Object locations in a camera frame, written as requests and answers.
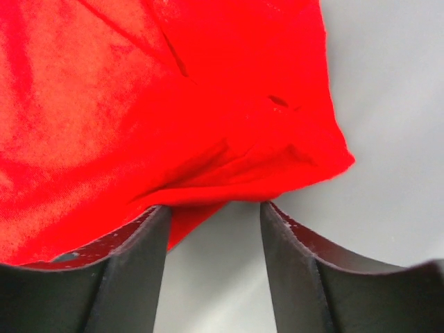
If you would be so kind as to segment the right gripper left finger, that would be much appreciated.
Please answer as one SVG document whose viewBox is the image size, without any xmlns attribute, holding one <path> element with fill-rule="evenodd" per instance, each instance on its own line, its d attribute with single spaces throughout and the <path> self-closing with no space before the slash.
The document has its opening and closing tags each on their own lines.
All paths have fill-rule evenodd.
<svg viewBox="0 0 444 333">
<path fill-rule="evenodd" d="M 152 207 L 52 262 L 1 265 L 1 331 L 152 332 L 170 226 Z"/>
</svg>

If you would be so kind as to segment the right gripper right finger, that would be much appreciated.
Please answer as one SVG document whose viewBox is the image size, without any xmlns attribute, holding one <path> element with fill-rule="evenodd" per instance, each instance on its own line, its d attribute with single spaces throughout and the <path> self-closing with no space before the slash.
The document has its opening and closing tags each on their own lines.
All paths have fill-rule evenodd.
<svg viewBox="0 0 444 333">
<path fill-rule="evenodd" d="M 443 331 L 443 261 L 400 267 L 358 255 L 260 206 L 279 332 Z"/>
</svg>

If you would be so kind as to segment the red t shirt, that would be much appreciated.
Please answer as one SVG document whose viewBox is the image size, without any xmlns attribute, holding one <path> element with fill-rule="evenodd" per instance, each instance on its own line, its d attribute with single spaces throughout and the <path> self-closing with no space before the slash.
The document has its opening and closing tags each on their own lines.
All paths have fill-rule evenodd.
<svg viewBox="0 0 444 333">
<path fill-rule="evenodd" d="M 354 164 L 318 1 L 2 1 L 1 261 L 49 261 L 152 205 L 177 244 L 233 200 Z"/>
</svg>

